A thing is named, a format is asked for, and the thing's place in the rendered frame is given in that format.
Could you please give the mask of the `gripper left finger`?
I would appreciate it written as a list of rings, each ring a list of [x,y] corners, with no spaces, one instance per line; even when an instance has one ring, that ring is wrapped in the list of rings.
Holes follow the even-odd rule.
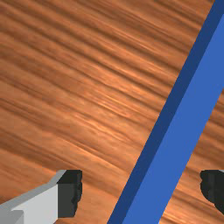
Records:
[[[73,218],[82,195],[82,171],[60,170],[52,179],[0,205],[0,224],[55,224]]]

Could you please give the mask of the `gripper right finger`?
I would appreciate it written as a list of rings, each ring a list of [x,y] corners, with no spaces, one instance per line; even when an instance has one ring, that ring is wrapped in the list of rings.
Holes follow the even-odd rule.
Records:
[[[224,215],[224,170],[204,170],[200,178],[203,196]]]

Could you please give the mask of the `long blue stick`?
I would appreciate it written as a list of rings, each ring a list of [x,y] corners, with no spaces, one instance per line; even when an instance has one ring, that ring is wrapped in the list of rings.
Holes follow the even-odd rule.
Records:
[[[215,0],[107,224],[158,224],[224,88],[224,0]]]

